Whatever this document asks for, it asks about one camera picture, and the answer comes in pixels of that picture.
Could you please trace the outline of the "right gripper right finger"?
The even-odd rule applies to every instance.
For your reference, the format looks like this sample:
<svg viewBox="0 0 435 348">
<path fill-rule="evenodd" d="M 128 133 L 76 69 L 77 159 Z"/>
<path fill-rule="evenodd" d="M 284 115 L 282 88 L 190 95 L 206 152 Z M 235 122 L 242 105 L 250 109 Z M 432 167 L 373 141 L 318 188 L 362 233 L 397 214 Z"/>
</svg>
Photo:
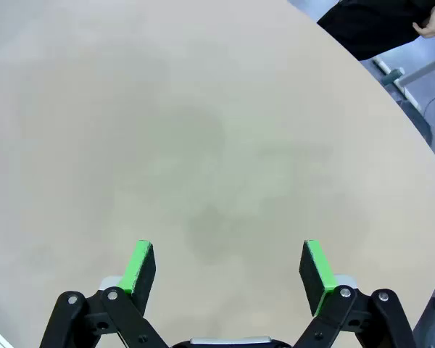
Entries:
<svg viewBox="0 0 435 348">
<path fill-rule="evenodd" d="M 397 294 L 365 295 L 339 283 L 318 241 L 304 242 L 299 274 L 312 320 L 292 348 L 331 348 L 342 331 L 352 332 L 362 348 L 417 348 Z"/>
</svg>

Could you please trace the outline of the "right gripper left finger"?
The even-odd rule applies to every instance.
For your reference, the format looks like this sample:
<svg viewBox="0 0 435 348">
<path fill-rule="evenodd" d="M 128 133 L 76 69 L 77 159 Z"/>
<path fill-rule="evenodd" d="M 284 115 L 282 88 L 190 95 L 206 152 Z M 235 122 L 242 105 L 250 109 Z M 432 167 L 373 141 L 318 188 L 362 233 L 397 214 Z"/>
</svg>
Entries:
<svg viewBox="0 0 435 348">
<path fill-rule="evenodd" d="M 169 348 L 144 317 L 156 265 L 149 241 L 136 242 L 120 280 L 87 298 L 66 291 L 57 298 L 39 348 L 96 348 L 117 334 L 125 348 Z"/>
</svg>

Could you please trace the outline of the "white side table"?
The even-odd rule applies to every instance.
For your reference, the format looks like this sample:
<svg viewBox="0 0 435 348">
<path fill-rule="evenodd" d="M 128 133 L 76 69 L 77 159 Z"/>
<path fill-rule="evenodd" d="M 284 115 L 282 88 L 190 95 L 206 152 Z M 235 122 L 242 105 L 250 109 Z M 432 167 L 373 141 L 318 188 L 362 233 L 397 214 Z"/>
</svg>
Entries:
<svg viewBox="0 0 435 348">
<path fill-rule="evenodd" d="M 372 58 L 372 62 L 384 74 L 381 79 L 381 85 L 394 85 L 401 95 L 407 101 L 409 101 L 418 112 L 423 114 L 421 106 L 408 91 L 406 86 L 435 71 L 435 60 L 417 69 L 416 71 L 409 73 L 406 73 L 402 67 L 391 69 L 379 56 Z"/>
</svg>

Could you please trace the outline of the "person in black t-shirt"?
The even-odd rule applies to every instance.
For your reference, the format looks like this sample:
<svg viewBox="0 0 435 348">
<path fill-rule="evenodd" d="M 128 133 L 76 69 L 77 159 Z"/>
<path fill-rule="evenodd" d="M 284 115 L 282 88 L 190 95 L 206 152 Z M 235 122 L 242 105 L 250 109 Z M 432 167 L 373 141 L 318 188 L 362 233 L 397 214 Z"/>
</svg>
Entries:
<svg viewBox="0 0 435 348">
<path fill-rule="evenodd" d="M 435 0 L 339 0 L 318 21 L 357 60 L 365 60 L 421 37 Z"/>
</svg>

